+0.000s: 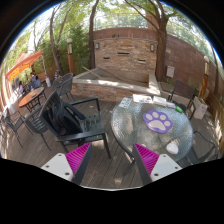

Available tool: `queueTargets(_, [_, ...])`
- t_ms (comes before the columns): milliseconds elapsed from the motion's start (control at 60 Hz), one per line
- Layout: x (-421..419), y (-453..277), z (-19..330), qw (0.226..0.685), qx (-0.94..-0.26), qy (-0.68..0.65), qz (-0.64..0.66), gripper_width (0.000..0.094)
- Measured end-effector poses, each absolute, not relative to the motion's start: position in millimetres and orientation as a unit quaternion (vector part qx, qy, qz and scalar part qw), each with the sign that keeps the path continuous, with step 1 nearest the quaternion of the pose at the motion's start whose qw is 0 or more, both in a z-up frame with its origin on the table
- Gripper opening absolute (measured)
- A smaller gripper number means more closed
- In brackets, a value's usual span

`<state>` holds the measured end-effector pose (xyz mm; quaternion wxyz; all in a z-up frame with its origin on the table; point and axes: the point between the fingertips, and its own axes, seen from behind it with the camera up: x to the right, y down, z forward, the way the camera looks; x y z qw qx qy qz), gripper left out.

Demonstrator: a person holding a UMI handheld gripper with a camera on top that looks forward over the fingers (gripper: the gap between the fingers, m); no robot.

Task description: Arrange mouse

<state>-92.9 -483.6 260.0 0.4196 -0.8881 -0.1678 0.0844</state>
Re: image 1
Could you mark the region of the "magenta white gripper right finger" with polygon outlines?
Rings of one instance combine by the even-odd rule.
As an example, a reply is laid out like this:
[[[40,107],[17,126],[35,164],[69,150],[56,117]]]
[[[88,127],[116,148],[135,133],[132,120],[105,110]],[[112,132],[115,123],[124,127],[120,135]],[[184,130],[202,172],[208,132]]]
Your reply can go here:
[[[144,185],[181,170],[167,154],[157,154],[137,143],[133,144],[133,155]]]

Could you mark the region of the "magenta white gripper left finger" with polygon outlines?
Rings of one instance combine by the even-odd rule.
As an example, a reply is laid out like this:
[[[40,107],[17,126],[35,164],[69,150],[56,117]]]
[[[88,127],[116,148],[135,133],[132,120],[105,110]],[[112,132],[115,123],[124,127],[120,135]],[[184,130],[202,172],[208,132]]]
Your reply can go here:
[[[92,154],[92,144],[84,144],[67,154],[58,153],[42,169],[80,185]]]

